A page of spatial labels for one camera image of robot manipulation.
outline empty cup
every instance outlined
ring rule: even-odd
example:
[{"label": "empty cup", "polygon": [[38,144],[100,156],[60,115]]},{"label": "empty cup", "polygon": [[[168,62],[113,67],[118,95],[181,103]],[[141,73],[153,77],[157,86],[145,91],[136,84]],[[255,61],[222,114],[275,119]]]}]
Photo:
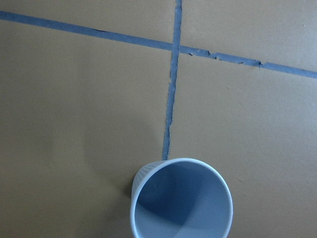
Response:
[{"label": "empty cup", "polygon": [[214,168],[181,158],[153,162],[137,172],[130,215],[135,238],[225,238],[233,205]]}]

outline blue tape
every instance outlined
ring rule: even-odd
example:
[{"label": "blue tape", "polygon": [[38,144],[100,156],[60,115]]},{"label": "blue tape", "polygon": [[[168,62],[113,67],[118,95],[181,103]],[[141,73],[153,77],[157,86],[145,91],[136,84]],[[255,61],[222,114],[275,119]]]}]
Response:
[{"label": "blue tape", "polygon": [[168,88],[168,98],[166,107],[166,127],[163,141],[162,160],[167,160],[170,147],[170,126],[173,122],[173,109],[176,92],[176,79],[178,68],[178,56],[180,46],[180,31],[182,23],[182,0],[176,0],[175,17],[174,17],[174,33],[172,45],[172,60],[170,63],[170,83]]},{"label": "blue tape", "polygon": [[172,44],[167,42],[155,41],[155,40],[150,40],[146,38],[129,36],[129,35],[124,35],[124,34],[119,34],[119,33],[114,33],[109,31],[101,31],[101,30],[97,30],[97,29],[93,29],[89,27],[78,26],[78,25],[63,23],[59,21],[53,21],[53,20],[46,20],[46,19],[32,17],[32,16],[25,16],[25,15],[20,15],[20,14],[11,13],[11,12],[0,11],[0,19],[34,25],[34,26],[46,27],[46,28],[51,28],[51,29],[60,30],[60,31],[67,31],[67,32],[72,32],[72,33],[77,33],[77,34],[82,34],[87,36],[93,36],[93,37],[98,37],[103,39],[115,40],[115,41],[130,43],[134,45],[141,45],[141,46],[152,47],[152,48],[168,50],[168,51],[172,50]]},{"label": "blue tape", "polygon": [[179,52],[182,54],[188,54],[191,56],[205,57],[205,58],[210,58],[214,60],[218,59],[218,60],[231,62],[231,63],[244,64],[248,66],[260,67],[260,68],[270,69],[270,70],[284,72],[284,73],[296,74],[296,75],[310,77],[310,78],[317,78],[317,72],[314,72],[314,71],[288,67],[288,66],[275,64],[275,63],[269,63],[269,62],[262,63],[261,61],[255,60],[255,59],[249,59],[249,58],[227,55],[222,53],[211,53],[208,50],[197,49],[197,48],[192,48],[188,46],[180,46]]}]

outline white cup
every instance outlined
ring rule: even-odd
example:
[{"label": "white cup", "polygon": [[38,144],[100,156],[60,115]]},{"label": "white cup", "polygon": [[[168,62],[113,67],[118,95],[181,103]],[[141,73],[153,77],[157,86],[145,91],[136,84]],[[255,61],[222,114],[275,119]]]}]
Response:
[{"label": "white cup", "polygon": [[202,161],[153,162],[134,177],[130,221],[135,238],[226,238],[232,216],[227,184]]}]

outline cup rim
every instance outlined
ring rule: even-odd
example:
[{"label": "cup rim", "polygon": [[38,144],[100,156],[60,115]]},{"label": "cup rim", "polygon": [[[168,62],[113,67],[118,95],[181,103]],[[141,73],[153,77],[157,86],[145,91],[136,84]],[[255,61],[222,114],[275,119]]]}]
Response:
[{"label": "cup rim", "polygon": [[139,198],[139,195],[141,193],[142,188],[144,187],[144,185],[146,184],[146,182],[159,170],[165,168],[166,166],[169,166],[171,164],[175,164],[175,163],[180,163],[180,162],[190,162],[190,163],[194,163],[194,164],[198,164],[201,165],[207,169],[209,169],[211,172],[213,172],[221,181],[222,185],[224,186],[225,190],[226,190],[226,194],[229,198],[229,219],[228,219],[228,224],[227,227],[225,229],[225,233],[224,233],[224,238],[226,238],[229,234],[230,228],[231,228],[231,224],[232,224],[232,219],[233,219],[233,202],[232,202],[232,197],[231,197],[231,193],[229,190],[228,185],[226,184],[225,180],[223,179],[223,177],[221,176],[221,174],[215,170],[213,167],[211,167],[210,165],[208,165],[207,163],[197,160],[197,159],[192,159],[192,158],[177,158],[177,159],[171,159],[171,160],[166,160],[163,161],[163,163],[158,164],[155,168],[151,169],[140,181],[140,183],[138,184],[138,186],[135,188],[134,191],[134,195],[131,198],[131,209],[130,209],[130,223],[131,223],[131,228],[132,228],[132,233],[133,236],[135,238],[139,238],[139,234],[137,232],[136,229],[136,224],[135,224],[135,208],[136,208],[136,203],[137,200]]}]

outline cardboard surface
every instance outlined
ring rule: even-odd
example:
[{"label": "cardboard surface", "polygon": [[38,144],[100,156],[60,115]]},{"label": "cardboard surface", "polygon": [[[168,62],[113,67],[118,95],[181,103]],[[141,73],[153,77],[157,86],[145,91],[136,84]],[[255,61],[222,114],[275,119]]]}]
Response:
[{"label": "cardboard surface", "polygon": [[317,81],[181,54],[170,158],[228,183],[230,238],[317,234]]},{"label": "cardboard surface", "polygon": [[172,42],[175,2],[170,0],[8,0],[0,10],[98,30]]},{"label": "cardboard surface", "polygon": [[125,237],[170,52],[0,21],[0,237]]},{"label": "cardboard surface", "polygon": [[183,0],[181,44],[317,71],[314,0]]}]

